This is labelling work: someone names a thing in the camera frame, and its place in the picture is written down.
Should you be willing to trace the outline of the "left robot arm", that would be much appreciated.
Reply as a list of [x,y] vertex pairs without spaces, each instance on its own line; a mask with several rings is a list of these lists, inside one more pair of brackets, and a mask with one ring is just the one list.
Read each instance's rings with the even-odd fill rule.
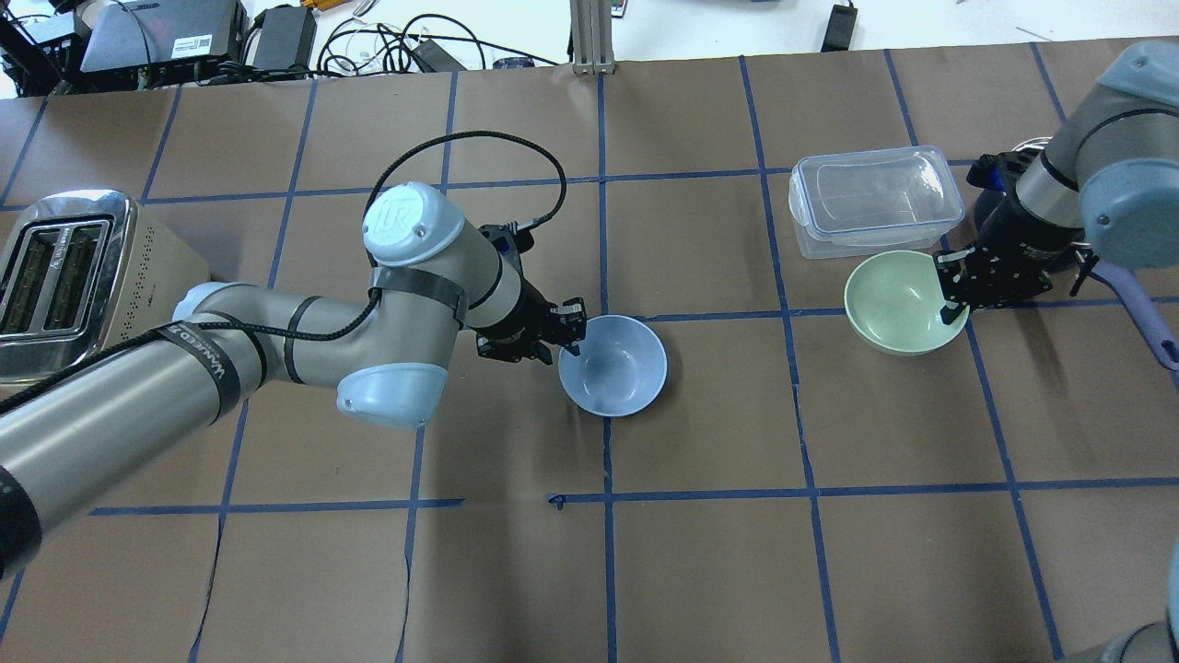
[[174,319],[55,383],[4,402],[4,578],[118,483],[275,380],[335,390],[337,411],[413,431],[429,424],[457,335],[503,362],[578,353],[582,298],[531,285],[502,227],[475,227],[446,193],[404,183],[367,206],[375,264],[365,303],[250,283],[195,285]]

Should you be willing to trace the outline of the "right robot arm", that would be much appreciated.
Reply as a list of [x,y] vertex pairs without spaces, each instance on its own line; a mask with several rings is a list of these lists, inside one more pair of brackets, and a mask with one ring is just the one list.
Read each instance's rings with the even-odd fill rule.
[[1128,270],[1175,267],[1175,42],[1133,42],[1038,155],[982,155],[967,179],[997,205],[973,243],[935,255],[947,326],[1050,290],[1050,267],[1078,245]]

